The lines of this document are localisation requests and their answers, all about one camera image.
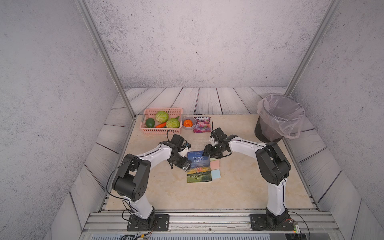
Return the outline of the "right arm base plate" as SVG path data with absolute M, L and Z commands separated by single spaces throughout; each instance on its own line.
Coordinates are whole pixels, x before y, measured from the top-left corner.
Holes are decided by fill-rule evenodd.
M 251 229 L 254 231 L 294 231 L 295 224 L 291 216 L 283 213 L 279 216 L 273 214 L 251 214 Z

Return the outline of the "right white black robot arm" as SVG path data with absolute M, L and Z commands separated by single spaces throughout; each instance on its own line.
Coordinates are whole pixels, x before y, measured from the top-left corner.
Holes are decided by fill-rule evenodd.
M 204 156 L 221 159 L 225 157 L 224 152 L 236 152 L 256 159 L 268 183 L 267 220 L 277 225 L 290 218 L 286 208 L 286 183 L 291 165 L 277 143 L 256 143 L 236 135 L 222 139 L 211 137 L 210 142 L 205 146 Z

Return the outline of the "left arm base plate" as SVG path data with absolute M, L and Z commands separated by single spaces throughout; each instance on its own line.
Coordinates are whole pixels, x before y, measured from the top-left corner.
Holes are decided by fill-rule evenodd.
M 169 230 L 170 215 L 151 214 L 148 219 L 141 219 L 136 215 L 129 218 L 127 231 L 167 232 Z

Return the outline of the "Animal Farm paperback book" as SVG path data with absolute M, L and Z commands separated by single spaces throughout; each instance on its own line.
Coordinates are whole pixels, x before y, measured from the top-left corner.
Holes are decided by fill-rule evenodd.
M 187 171 L 187 183 L 208 183 L 212 181 L 210 158 L 203 151 L 189 152 L 191 168 Z

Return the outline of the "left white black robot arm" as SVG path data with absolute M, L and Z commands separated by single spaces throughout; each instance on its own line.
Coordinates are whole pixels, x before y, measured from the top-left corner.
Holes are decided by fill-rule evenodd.
M 127 154 L 112 182 L 112 189 L 118 194 L 116 197 L 128 201 L 138 219 L 150 219 L 155 212 L 146 196 L 151 169 L 166 161 L 171 168 L 186 172 L 191 168 L 191 161 L 187 158 L 190 148 L 191 144 L 185 140 L 181 144 L 163 141 L 139 156 Z

